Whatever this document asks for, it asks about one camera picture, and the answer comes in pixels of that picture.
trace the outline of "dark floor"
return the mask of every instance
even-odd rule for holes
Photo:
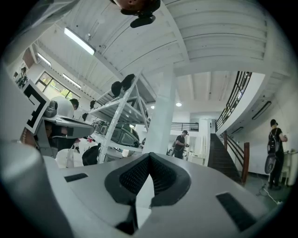
[[[256,197],[262,201],[269,210],[272,210],[277,205],[276,203],[268,196],[268,194],[261,189],[262,182],[266,184],[266,190],[269,192],[270,196],[276,201],[285,201],[288,195],[291,192],[291,188],[284,185],[284,181],[280,184],[282,186],[279,191],[268,190],[268,178],[257,177],[255,174],[249,174],[246,180],[245,188],[250,191],[252,194],[256,195]]]

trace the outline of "white metal rack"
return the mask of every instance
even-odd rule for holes
[[[148,124],[149,120],[142,115],[144,112],[142,105],[146,107],[147,103],[154,103],[156,95],[142,74],[135,79],[136,84],[134,87],[131,86],[132,90],[125,100],[124,108],[119,116],[118,122],[145,125],[145,122]],[[111,122],[127,92],[128,91],[126,91],[126,93],[121,92],[119,97],[113,98],[113,94],[111,90],[109,90],[96,100],[96,102],[101,106],[91,110],[89,113],[101,118],[102,120]],[[131,104],[129,104],[129,101],[132,100],[137,100],[140,110],[136,110]]]
[[[111,147],[116,147],[116,148],[123,148],[123,149],[128,149],[132,151],[138,151],[141,152],[142,148],[136,148],[136,147],[130,147],[130,146],[124,146],[117,144],[115,142],[111,141],[114,129],[117,125],[118,122],[121,123],[127,123],[127,124],[140,124],[140,125],[145,125],[146,129],[148,130],[148,124],[149,120],[147,119],[145,112],[143,110],[143,106],[146,107],[146,103],[144,99],[140,96],[139,93],[139,87],[142,89],[142,92],[149,98],[149,100],[152,100],[152,102],[155,101],[155,99],[152,96],[151,92],[148,92],[149,90],[147,87],[143,84],[143,82],[140,82],[139,79],[141,77],[142,71],[140,71],[137,76],[132,81],[131,87],[123,94],[121,94],[118,98],[113,98],[111,95],[111,90],[103,94],[99,99],[96,101],[101,104],[102,106],[91,110],[89,113],[99,117],[103,120],[110,121],[110,125],[107,131],[107,134],[104,136],[98,135],[98,134],[93,134],[92,137],[98,142],[101,143],[101,149],[98,155],[98,163],[103,163],[104,159],[106,157],[107,149],[109,146]],[[139,105],[140,111],[136,110],[133,108],[129,103],[128,100],[136,100]]]

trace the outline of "stair railing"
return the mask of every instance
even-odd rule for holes
[[[229,145],[230,149],[235,154],[239,163],[242,166],[241,181],[245,184],[248,175],[248,166],[250,162],[250,144],[249,142],[244,143],[244,150],[229,136],[226,132],[223,133],[224,145]]]

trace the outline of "fluorescent light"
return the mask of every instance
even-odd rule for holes
[[[73,83],[74,85],[76,85],[78,88],[81,88],[80,85],[78,85],[76,82],[74,82],[72,79],[70,79],[68,76],[66,76],[65,74],[63,74],[63,77],[66,78],[69,82]]]
[[[74,40],[77,44],[79,44],[81,47],[83,47],[89,54],[94,55],[95,49],[88,43],[86,43],[84,40],[82,40],[76,33],[71,31],[68,27],[64,28],[64,33],[72,40]]]
[[[243,126],[239,127],[237,130],[233,131],[232,134],[235,134],[243,129]]]
[[[256,115],[254,115],[251,119],[255,120],[257,119],[259,116],[261,116],[263,114],[263,112],[266,111],[266,109],[271,105],[271,101],[267,101],[265,103],[265,105],[256,113]]]
[[[41,58],[43,61],[45,61],[48,65],[51,66],[51,62],[48,61],[45,57],[43,57],[41,54],[37,53],[37,55],[39,56],[39,58]]]

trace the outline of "black backpack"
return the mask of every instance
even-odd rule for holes
[[[96,165],[97,164],[97,155],[98,151],[101,147],[101,144],[98,143],[98,145],[95,145],[89,149],[87,149],[82,156],[83,165]]]
[[[276,153],[279,150],[279,139],[276,136],[278,129],[275,130],[275,134],[272,134],[272,131],[269,134],[268,141],[268,154]]]

